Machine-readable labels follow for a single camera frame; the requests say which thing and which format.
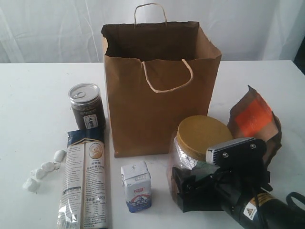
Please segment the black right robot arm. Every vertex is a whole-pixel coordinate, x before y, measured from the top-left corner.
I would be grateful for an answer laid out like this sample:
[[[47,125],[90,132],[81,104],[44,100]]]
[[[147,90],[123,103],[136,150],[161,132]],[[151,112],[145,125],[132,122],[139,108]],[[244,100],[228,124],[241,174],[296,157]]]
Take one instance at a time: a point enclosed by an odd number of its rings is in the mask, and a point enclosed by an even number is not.
[[[305,212],[294,202],[305,197],[291,192],[286,202],[270,194],[266,172],[217,169],[197,179],[190,171],[171,169],[172,198],[182,212],[224,211],[245,229],[303,229]]]

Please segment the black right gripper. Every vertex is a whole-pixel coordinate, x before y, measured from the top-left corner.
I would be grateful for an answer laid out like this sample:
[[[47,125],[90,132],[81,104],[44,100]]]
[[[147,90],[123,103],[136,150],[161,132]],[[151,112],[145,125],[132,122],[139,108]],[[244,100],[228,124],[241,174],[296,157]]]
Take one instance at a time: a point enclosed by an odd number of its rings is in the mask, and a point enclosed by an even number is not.
[[[171,195],[180,209],[190,211],[227,211],[241,209],[264,190],[271,191],[270,172],[265,166],[247,171],[245,167],[219,168],[201,179],[190,170],[172,167]]]

